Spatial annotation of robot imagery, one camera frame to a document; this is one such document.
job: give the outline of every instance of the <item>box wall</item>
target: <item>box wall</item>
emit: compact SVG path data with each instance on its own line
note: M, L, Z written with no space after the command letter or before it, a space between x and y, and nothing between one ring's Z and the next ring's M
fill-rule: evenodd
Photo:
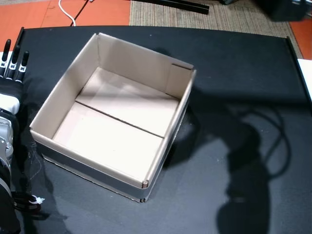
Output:
M76 96L97 67L98 43L94 34L58 81L30 127L43 136L52 138Z
M162 144L160 145L159 147L159 151L149 169L149 172L146 176L146 180L150 181L154 178L155 176L155 171L156 171L156 168L159 166L160 162L161 162L161 158L163 157L164 153L166 152L166 149L169 145L169 141L171 139L171 136L172 134L174 133L174 130L176 129L176 126L179 124L179 119L180 119L180 116L182 115L186 105L187 105L187 101L189 99L189 96L190 96L190 92L191 92L191 89L192 89L192 85L193 85L193 81L195 79L195 76L196 76L196 70L193 70L192 72L192 78L191 78L191 81L189 82L188 84L188 87L183 95L183 98L177 108L177 111L175 113L175 116L173 117L172 121L171 121L171 124L168 128L168 131L165 135L165 138L162 142Z
M102 33L98 36L98 48L101 68L174 97L175 93L167 89L172 64L193 68L188 63ZM172 81L180 85L179 77L173 77Z

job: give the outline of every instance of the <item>cardboard box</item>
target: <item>cardboard box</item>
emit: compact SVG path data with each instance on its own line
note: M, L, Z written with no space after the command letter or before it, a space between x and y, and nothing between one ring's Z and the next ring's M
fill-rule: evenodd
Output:
M146 201L194 77L190 64L94 34L37 113L31 134L46 160Z

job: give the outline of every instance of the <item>black tabletop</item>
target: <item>black tabletop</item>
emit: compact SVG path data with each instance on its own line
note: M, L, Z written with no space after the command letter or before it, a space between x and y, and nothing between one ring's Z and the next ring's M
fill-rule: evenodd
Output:
M56 82L98 32L198 70L183 124L146 203L43 160L29 133ZM311 233L312 117L286 39L182 28L63 27L27 29L21 49L30 58L13 188L46 199L37 216L18 212L22 233Z

